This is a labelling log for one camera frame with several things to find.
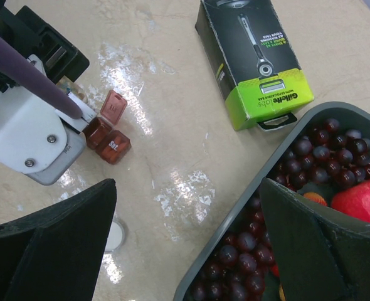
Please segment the bunch of grapes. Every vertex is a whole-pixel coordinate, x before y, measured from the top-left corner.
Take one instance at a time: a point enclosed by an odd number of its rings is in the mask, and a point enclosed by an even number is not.
[[[239,231],[229,231],[191,285],[195,301],[259,301],[265,291],[265,274],[275,266],[256,192],[241,212]]]
[[[340,123],[327,119],[313,126],[287,149],[269,178],[297,191],[309,181],[348,189],[370,179],[370,140],[358,130],[340,133]]]

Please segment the apple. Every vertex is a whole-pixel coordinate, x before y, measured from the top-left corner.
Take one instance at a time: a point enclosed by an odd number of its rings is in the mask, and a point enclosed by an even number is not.
[[[370,180],[337,193],[331,208],[370,223]]]

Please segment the purple rod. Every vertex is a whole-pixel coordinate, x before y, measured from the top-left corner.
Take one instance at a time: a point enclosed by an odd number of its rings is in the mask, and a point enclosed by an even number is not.
[[[73,119],[82,110],[39,70],[0,38],[0,72]]]

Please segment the gillette box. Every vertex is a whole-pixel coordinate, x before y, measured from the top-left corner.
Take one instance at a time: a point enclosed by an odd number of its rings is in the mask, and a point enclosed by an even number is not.
[[[278,129],[313,101],[270,0],[202,0],[196,30],[235,130]]]

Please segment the dark gray bin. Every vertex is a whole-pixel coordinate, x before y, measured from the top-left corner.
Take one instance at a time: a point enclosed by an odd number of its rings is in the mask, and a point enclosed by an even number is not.
[[[199,256],[195,259],[194,263],[189,267],[185,276],[182,278],[178,285],[176,293],[174,295],[174,301],[188,301],[192,298],[186,298],[187,291],[195,276],[198,274],[205,261],[210,256],[211,252],[214,250],[216,245],[219,243],[221,237],[226,233],[226,231],[231,227],[236,217],[239,215],[245,204],[251,198],[252,194],[256,191],[257,187],[260,185],[262,179],[272,170],[277,161],[281,158],[283,153],[291,145],[291,143],[301,134],[301,132],[312,124],[323,121],[327,118],[333,117],[340,121],[341,130],[345,129],[358,129],[362,132],[364,137],[370,139],[370,114],[367,112],[344,102],[327,102],[320,104],[312,109],[310,109],[296,124],[291,133],[287,138],[280,144],[278,149],[269,158],[267,163],[262,167],[256,177],[249,184],[245,192],[242,194],[241,198],[234,205],[231,211],[228,213],[226,218],[220,224],[216,232],[212,235],[206,246],[203,248]],[[329,188],[323,186],[309,187],[312,191],[317,191],[325,197],[334,194],[335,191],[329,190]],[[271,292],[268,292],[263,296],[263,300],[279,300],[278,297],[273,297]]]

